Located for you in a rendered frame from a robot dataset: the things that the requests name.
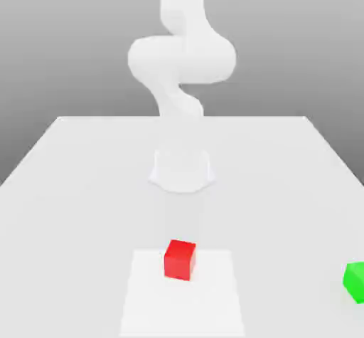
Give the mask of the small red cube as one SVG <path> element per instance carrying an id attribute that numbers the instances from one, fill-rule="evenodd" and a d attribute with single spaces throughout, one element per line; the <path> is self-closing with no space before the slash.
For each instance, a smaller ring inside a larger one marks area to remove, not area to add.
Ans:
<path id="1" fill-rule="evenodd" d="M 164 275 L 168 278 L 189 281 L 196 264 L 196 244 L 176 239 L 164 253 Z"/>

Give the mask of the small green cube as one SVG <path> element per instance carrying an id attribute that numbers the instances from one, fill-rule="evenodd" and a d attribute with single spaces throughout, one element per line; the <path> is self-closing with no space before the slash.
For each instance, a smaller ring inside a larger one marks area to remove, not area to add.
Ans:
<path id="1" fill-rule="evenodd" d="M 343 286 L 356 303 L 364 304 L 364 262 L 354 262 L 346 265 Z"/>

